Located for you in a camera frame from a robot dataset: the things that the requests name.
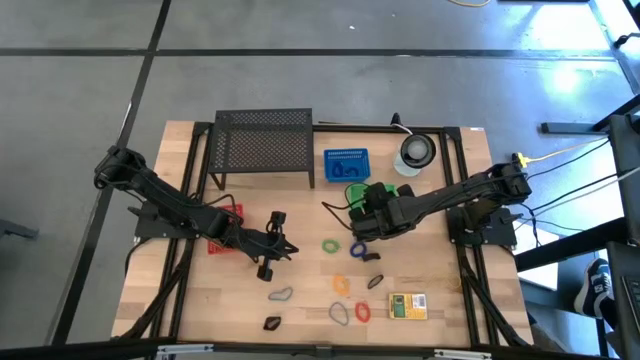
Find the green plastic basket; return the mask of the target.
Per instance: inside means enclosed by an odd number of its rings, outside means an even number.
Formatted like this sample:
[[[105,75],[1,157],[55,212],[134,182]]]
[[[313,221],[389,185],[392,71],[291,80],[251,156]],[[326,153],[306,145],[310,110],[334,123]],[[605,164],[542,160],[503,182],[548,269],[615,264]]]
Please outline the green plastic basket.
[[[395,186],[383,182],[350,184],[346,188],[348,216],[352,222],[373,217],[384,210],[387,203],[396,196]]]

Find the grey chair base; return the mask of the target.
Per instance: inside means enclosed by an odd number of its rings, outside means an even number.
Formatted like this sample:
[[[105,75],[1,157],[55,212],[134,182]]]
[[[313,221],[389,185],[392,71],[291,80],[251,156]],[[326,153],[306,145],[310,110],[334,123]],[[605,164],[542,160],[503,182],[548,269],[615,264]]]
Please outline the grey chair base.
[[[8,220],[0,219],[0,239],[9,235],[35,239],[38,236],[38,231]]]

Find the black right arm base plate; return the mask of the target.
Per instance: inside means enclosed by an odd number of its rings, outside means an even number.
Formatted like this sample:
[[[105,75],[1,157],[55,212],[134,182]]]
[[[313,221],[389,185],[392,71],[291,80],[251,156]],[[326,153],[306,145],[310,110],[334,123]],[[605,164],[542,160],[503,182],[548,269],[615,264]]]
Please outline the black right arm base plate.
[[[470,206],[446,210],[450,239],[461,245],[504,245],[517,243],[513,222],[519,218],[507,208],[478,215]]]

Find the tan thin rubber band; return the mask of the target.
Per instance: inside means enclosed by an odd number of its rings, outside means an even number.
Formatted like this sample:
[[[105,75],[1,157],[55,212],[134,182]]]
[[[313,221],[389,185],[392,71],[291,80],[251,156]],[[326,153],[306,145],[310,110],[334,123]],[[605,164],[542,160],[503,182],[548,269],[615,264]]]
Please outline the tan thin rubber band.
[[[418,279],[418,282],[427,288],[444,288],[450,291],[458,291],[462,286],[462,280],[455,274],[426,274]]]

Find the white cylinder with black rim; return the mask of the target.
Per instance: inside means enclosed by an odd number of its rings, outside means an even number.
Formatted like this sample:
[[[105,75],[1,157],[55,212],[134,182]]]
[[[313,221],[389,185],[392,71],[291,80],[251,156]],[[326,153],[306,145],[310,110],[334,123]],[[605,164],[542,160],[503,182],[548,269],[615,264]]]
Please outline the white cylinder with black rim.
[[[435,155],[435,143],[429,136],[409,135],[400,145],[393,166],[398,174],[414,177],[434,160]]]

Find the yellow box with green panel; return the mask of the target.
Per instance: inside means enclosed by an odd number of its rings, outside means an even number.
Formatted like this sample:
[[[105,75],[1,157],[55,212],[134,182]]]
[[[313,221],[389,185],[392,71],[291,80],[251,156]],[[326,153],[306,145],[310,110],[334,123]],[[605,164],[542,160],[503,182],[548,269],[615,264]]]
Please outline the yellow box with green panel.
[[[389,317],[396,320],[427,320],[427,296],[424,293],[390,293]]]

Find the red plastic basket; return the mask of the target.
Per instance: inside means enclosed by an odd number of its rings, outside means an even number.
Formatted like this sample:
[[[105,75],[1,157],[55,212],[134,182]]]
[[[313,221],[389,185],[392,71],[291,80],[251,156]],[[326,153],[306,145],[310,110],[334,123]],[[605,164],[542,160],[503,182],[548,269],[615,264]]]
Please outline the red plastic basket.
[[[227,211],[234,212],[241,219],[244,218],[243,206],[241,204],[237,204],[236,206],[222,205],[221,208]],[[207,253],[209,255],[222,255],[222,254],[228,254],[233,252],[234,252],[233,248],[222,246],[221,244],[215,241],[209,241],[207,244]]]

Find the black perforated metal stand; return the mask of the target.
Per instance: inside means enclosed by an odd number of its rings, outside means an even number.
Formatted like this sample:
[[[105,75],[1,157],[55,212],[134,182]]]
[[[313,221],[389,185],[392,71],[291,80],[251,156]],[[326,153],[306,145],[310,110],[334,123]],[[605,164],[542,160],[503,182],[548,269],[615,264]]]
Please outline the black perforated metal stand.
[[[315,187],[310,108],[219,110],[208,173],[218,189],[229,174],[305,172]]]

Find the person's shoe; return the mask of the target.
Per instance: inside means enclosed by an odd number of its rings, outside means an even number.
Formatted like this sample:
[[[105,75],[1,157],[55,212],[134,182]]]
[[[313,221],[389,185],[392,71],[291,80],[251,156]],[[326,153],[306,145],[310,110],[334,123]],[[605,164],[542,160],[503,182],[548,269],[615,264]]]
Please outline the person's shoe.
[[[583,285],[574,300],[574,308],[582,315],[602,319],[602,306],[612,299],[609,263],[605,259],[596,258],[585,270]]]

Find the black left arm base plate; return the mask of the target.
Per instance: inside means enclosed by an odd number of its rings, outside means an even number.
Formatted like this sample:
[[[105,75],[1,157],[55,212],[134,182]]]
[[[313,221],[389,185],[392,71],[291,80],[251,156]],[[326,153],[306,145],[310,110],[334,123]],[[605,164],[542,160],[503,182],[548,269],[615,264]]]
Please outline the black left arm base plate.
[[[127,210],[137,218],[134,235],[140,238],[196,238],[205,214],[202,208],[150,201]]]

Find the black rig crossbar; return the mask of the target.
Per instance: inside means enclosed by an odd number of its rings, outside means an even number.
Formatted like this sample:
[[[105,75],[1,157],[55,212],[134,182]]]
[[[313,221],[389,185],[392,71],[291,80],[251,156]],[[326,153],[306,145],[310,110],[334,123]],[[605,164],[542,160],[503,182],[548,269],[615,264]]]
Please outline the black rig crossbar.
[[[151,356],[200,353],[249,353],[336,356],[407,356],[450,360],[617,360],[602,356],[543,351],[535,347],[478,345],[470,348],[290,345],[256,343],[176,343],[173,338],[119,339],[0,350],[0,360],[129,360]]]

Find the black desk frame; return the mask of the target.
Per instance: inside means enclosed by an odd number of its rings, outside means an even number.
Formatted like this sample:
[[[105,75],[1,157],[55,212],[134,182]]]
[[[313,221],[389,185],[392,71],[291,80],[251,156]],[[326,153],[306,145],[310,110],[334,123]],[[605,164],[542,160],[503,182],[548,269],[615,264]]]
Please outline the black desk frame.
[[[619,319],[622,357],[640,360],[640,94],[597,123],[541,125],[546,134],[610,138],[616,170],[629,176],[619,183],[624,216],[515,257],[519,271],[606,249]]]

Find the blue plastic basket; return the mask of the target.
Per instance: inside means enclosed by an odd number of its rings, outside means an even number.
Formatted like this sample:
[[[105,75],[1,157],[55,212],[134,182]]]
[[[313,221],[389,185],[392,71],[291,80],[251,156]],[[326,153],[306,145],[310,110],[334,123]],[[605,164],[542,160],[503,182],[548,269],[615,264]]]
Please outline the blue plastic basket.
[[[331,170],[336,161],[341,161],[344,165],[344,178],[332,177]],[[368,150],[366,148],[326,149],[324,170],[325,178],[330,183],[362,182],[371,176]]]

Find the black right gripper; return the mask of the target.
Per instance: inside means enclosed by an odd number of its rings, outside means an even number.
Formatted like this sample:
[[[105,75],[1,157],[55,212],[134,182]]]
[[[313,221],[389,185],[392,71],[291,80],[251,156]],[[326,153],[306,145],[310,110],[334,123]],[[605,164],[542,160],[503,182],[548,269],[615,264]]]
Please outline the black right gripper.
[[[397,207],[397,199],[401,196],[392,198],[386,205],[385,209],[375,214],[373,217],[367,217],[364,220],[350,221],[350,229],[357,241],[375,241],[387,240],[403,235],[416,228],[416,220],[406,220],[401,217],[402,212]]]

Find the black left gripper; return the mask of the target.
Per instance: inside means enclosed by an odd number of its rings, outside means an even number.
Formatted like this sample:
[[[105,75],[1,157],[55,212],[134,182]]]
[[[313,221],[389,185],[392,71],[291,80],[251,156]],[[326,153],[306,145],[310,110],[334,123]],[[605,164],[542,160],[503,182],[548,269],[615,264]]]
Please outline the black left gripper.
[[[262,281],[271,281],[273,270],[270,263],[282,258],[290,260],[297,247],[286,240],[283,225],[286,214],[273,211],[266,224],[265,231],[246,229],[242,227],[243,219],[234,217],[234,248],[244,252],[255,263],[262,258],[258,267],[257,277]]]

